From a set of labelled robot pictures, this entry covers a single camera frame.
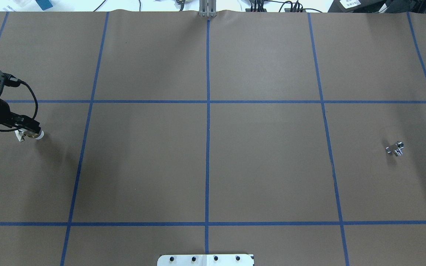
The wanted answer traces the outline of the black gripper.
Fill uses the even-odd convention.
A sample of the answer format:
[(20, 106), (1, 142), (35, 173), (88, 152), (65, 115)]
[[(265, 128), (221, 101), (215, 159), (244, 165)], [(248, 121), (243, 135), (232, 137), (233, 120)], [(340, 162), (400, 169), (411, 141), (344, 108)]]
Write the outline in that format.
[(13, 113), (7, 102), (0, 99), (0, 132), (15, 132), (26, 130), (40, 132), (40, 123), (35, 119), (38, 114), (38, 102), (34, 101), (34, 114), (32, 117)]

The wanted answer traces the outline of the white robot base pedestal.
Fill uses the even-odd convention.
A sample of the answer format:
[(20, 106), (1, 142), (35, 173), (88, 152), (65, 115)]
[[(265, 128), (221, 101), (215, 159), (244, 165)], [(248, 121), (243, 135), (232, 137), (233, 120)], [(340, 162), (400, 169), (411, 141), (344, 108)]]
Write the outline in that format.
[(250, 254), (162, 255), (157, 266), (254, 266)]

